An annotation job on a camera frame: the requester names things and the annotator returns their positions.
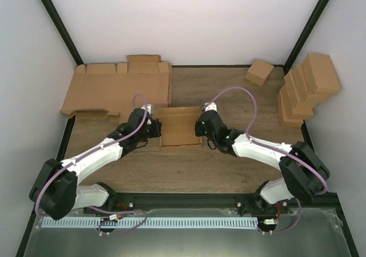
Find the black frame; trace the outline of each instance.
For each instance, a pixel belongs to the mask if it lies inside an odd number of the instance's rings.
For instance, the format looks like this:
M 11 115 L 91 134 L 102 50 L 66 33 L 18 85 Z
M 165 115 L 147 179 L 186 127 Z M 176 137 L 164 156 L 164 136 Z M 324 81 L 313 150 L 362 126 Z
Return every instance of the black frame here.
M 57 13 L 56 8 L 54 7 L 51 0 L 41 0 L 46 11 L 50 15 L 53 23 L 55 24 L 60 36 L 62 37 L 65 45 L 69 49 L 72 57 L 74 58 L 77 65 L 83 64 L 83 60 L 79 55 L 69 33 L 67 32 L 66 27 L 64 26 L 60 16 Z M 318 19 L 323 13 L 326 5 L 329 0 L 319 0 L 316 4 L 311 16 L 309 17 L 303 31 L 301 32 L 296 44 L 294 45 L 287 61 L 284 65 L 275 65 L 276 67 L 282 67 L 284 73 L 286 74 L 289 69 L 294 64 L 297 56 L 299 55 L 303 45 L 306 40 L 310 36 L 311 31 L 315 27 Z M 250 65 L 210 65 L 210 66 L 173 66 L 173 67 L 249 67 Z M 74 126 L 75 117 L 68 119 L 65 132 L 63 134 L 61 145 L 57 154 L 57 160 L 62 160 L 65 157 L 67 145 L 71 136 L 71 132 Z M 304 141 L 310 145 L 312 149 L 313 144 L 311 142 L 311 138 L 309 135 L 309 131 L 307 129 L 306 123 L 301 127 L 301 132 L 304 137 Z M 149 210 L 153 208 L 238 208 L 237 203 L 247 203 L 249 198 L 252 197 L 252 194 L 144 194 L 144 193 L 136 193 L 136 194 L 123 194 L 124 202 L 132 202 L 134 204 L 134 208 L 140 208 L 143 210 Z M 297 203 L 294 200 L 290 200 L 288 202 L 288 207 L 297 207 Z M 343 214 L 343 210 L 341 204 L 339 202 L 338 196 L 335 193 L 327 193 L 325 195 L 318 196 L 314 199 L 313 203 L 309 206 L 305 207 L 314 207 L 314 208 L 334 208 L 339 219 L 343 221 L 342 230 L 344 236 L 347 240 L 348 248 L 351 252 L 351 255 L 356 257 L 359 256 L 355 243 L 353 241 L 351 232 L 348 228 L 348 224 L 346 218 Z M 34 210 L 30 215 L 30 219 L 28 221 L 27 227 L 25 229 L 25 233 L 21 244 L 19 245 L 19 249 L 17 252 L 18 257 L 24 256 L 26 246 L 30 237 L 31 230 L 33 228 L 33 224 L 35 221 L 36 215 Z

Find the red wire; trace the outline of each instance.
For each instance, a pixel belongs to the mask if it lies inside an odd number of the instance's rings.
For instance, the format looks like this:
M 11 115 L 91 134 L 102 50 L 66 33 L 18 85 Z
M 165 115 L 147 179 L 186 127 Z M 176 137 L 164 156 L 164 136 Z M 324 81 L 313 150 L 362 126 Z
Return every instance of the red wire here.
M 279 214 L 277 215 L 277 220 L 280 221 L 280 215 L 281 215 L 281 211 L 280 211 L 280 205 L 279 204 L 274 204 L 277 207 L 277 211 L 279 212 Z
M 127 211 L 127 206 L 125 204 L 122 203 L 117 203 L 116 207 L 123 207 L 125 211 Z

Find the black metal pole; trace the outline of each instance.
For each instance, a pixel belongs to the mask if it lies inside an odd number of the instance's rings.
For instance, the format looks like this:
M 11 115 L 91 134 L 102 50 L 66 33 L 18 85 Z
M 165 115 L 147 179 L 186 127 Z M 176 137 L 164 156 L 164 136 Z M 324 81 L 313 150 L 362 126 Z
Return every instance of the black metal pole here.
M 48 14 L 50 15 L 53 23 L 56 26 L 56 29 L 58 30 L 59 34 L 61 35 L 65 45 L 69 49 L 76 64 L 82 65 L 83 61 L 79 55 L 79 52 L 76 49 L 74 42 L 71 39 L 69 33 L 67 32 L 67 29 L 66 29 L 65 25 L 63 24 L 61 17 L 58 15 L 57 10 L 56 10 L 55 6 L 53 5 L 52 1 L 51 0 L 41 0 L 41 2 L 44 5 Z
M 313 145 L 313 142 L 311 141 L 311 137 L 310 137 L 310 134 L 309 134 L 309 130 L 308 130 L 308 127 L 307 127 L 307 124 L 305 123 L 305 121 L 304 121 L 303 125 L 301 126 L 301 133 L 303 134 L 304 142 L 306 144 L 308 144 L 309 147 L 313 151 L 315 151 L 314 145 Z
M 309 20 L 307 21 L 307 24 L 305 25 L 303 31 L 301 32 L 300 37 L 298 38 L 295 46 L 293 47 L 290 53 L 290 56 L 288 57 L 284 65 L 285 74 L 291 69 L 293 63 L 295 62 L 297 56 L 299 55 L 301 49 L 303 48 L 305 42 L 307 41 L 310 33 L 314 29 L 316 22 L 323 13 L 328 2 L 329 0 L 319 0 L 317 2 L 312 14 L 309 17 Z
M 73 131 L 74 123 L 75 123 L 75 117 L 68 119 L 66 122 L 65 131 L 63 132 L 61 144 L 59 146 L 58 153 L 56 156 L 57 161 L 61 161 L 65 158 L 67 146 L 69 144 L 71 132 Z

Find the small cardboard box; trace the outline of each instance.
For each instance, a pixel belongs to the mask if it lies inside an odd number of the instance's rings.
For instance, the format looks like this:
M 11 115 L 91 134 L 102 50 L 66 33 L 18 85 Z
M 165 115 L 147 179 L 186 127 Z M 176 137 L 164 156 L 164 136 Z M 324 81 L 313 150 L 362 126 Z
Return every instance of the small cardboard box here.
M 259 59 L 255 60 L 253 65 L 251 65 L 246 72 L 245 79 L 253 82 L 254 84 L 263 86 L 273 68 L 274 67 L 266 61 Z
M 287 127 L 301 127 L 303 124 L 302 119 L 289 119 L 286 114 L 285 104 L 281 96 L 281 91 L 277 94 L 277 107 L 279 110 L 279 121 L 281 126 Z
M 305 107 L 298 103 L 295 107 L 291 105 L 289 95 L 287 93 L 286 85 L 283 85 L 281 90 L 282 100 L 285 106 L 286 115 L 289 119 L 304 119 L 308 120 L 313 117 L 314 112 L 310 107 Z
M 154 117 L 161 122 L 161 150 L 189 151 L 201 149 L 202 139 L 196 137 L 194 133 L 194 125 L 201 114 L 201 107 L 157 109 Z
M 333 96 L 341 90 L 329 55 L 308 54 L 303 67 L 310 94 Z
M 326 95 L 310 94 L 308 84 L 305 79 L 303 64 L 297 64 L 292 70 L 293 80 L 295 82 L 300 100 L 306 107 L 316 107 L 319 103 L 329 99 Z
M 129 63 L 80 65 L 75 69 L 61 112 L 71 118 L 110 118 L 126 122 L 132 99 L 169 107 L 171 66 L 160 55 L 129 55 Z M 137 107 L 143 105 L 137 98 Z

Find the stacked cardboard boxes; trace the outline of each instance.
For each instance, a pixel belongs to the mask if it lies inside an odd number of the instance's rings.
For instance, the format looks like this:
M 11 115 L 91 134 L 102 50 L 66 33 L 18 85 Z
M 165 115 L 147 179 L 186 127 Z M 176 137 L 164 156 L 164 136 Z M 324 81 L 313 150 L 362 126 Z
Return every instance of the stacked cardboard boxes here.
M 313 108 L 336 95 L 341 87 L 332 60 L 325 54 L 308 54 L 285 75 L 277 96 L 280 124 L 300 127 L 313 117 Z

